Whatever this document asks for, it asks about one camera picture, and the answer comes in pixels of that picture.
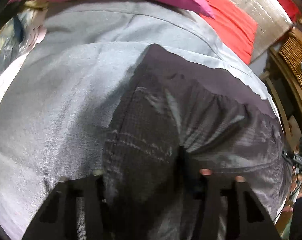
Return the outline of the person's right hand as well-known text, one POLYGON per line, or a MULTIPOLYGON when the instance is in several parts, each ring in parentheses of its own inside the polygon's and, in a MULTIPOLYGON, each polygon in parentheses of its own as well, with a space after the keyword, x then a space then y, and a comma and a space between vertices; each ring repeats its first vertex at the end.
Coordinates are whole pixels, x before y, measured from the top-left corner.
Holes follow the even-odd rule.
POLYGON ((290 195, 289 199, 284 205, 283 211, 284 212, 293 212, 293 205, 294 200, 298 200, 299 198, 302 198, 302 175, 293 175, 291 186, 290 186, 290 195))

